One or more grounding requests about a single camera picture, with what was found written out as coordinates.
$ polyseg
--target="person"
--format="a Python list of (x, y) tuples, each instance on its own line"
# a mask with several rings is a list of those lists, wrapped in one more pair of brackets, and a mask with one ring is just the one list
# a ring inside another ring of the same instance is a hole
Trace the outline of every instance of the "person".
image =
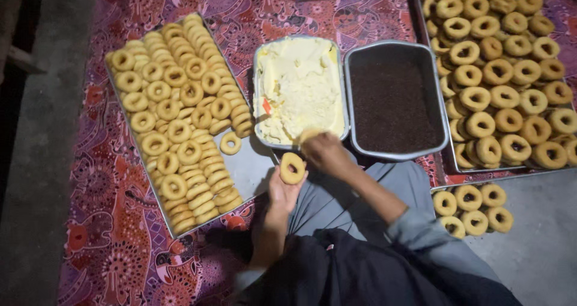
[(235, 305), (520, 305), (436, 222), (418, 165), (363, 171), (327, 132), (302, 152), (318, 172), (289, 185), (275, 168)]

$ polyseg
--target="floor mat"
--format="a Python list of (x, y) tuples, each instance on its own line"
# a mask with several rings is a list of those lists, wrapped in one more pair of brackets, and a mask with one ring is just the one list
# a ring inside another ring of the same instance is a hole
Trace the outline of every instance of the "floor mat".
[[(545, 3), (544, 11), (561, 30), (554, 37), (573, 85), (577, 10), (570, 0)], [(242, 254), (207, 243), (206, 234), (246, 230), (258, 206), (251, 201), (189, 236), (171, 239), (103, 62), (106, 52), (128, 39), (194, 11), (206, 17), (247, 94), (255, 49), (287, 34), (332, 39), (343, 55), (379, 39), (414, 41), (406, 0), (97, 0), (70, 173), (59, 304), (228, 304)], [(448, 180), (440, 161), (438, 154), (416, 160), (432, 185)]]

